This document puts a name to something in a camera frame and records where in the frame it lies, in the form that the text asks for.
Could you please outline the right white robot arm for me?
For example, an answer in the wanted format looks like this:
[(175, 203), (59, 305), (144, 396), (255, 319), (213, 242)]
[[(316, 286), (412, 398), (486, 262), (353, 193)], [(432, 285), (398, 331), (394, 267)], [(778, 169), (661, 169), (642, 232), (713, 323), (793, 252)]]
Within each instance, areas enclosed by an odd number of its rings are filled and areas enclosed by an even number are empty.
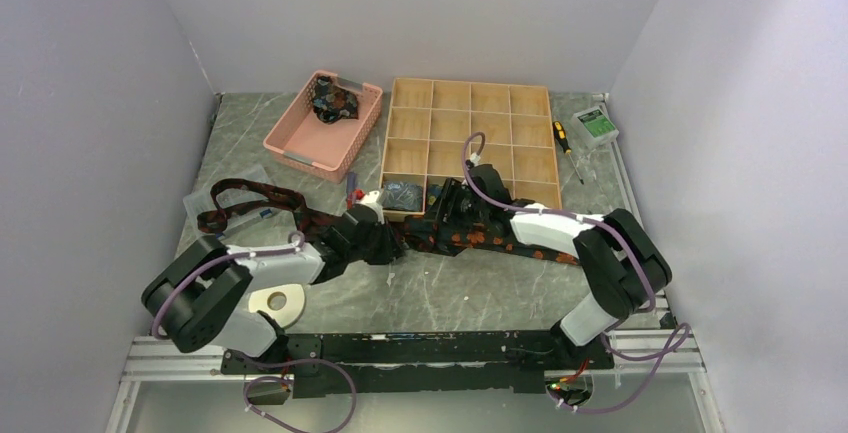
[(589, 343), (655, 307), (671, 282), (671, 267), (630, 211), (581, 215), (514, 198), (490, 164), (466, 174), (446, 180), (425, 210), (436, 244), (541, 254), (547, 261), (564, 256), (582, 268), (589, 292), (552, 329), (551, 354), (560, 366), (578, 366)]

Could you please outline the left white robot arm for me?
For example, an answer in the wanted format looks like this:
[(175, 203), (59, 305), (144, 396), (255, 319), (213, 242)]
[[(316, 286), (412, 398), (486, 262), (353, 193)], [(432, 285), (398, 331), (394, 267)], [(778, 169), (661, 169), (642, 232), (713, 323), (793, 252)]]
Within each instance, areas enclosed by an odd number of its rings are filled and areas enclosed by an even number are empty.
[(287, 359), (280, 321), (249, 307), (250, 296), (285, 285), (321, 284), (349, 265), (389, 265), (403, 254), (391, 225), (375, 206), (356, 204), (315, 233), (292, 233), (270, 247), (225, 245), (214, 236), (195, 241), (143, 291), (152, 335), (182, 353), (207, 345), (236, 350), (264, 373)]

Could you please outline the red patterned dark tie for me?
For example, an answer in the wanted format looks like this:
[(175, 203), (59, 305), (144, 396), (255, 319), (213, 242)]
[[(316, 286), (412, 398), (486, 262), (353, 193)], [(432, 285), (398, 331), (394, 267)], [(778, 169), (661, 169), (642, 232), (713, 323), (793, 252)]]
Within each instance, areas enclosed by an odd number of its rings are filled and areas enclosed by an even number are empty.
[[(260, 200), (237, 203), (233, 206), (222, 207), (217, 197), (231, 190), (246, 190), (261, 196)], [(196, 224), (202, 233), (220, 234), (228, 227), (229, 220), (255, 210), (272, 208), (288, 211), (292, 214), (296, 229), (307, 239), (318, 238), (330, 228), (353, 228), (357, 223), (347, 213), (342, 216), (331, 215), (308, 206), (305, 197), (298, 191), (260, 183), (246, 179), (227, 178), (215, 183), (210, 190), (214, 208), (202, 212), (196, 217)]]

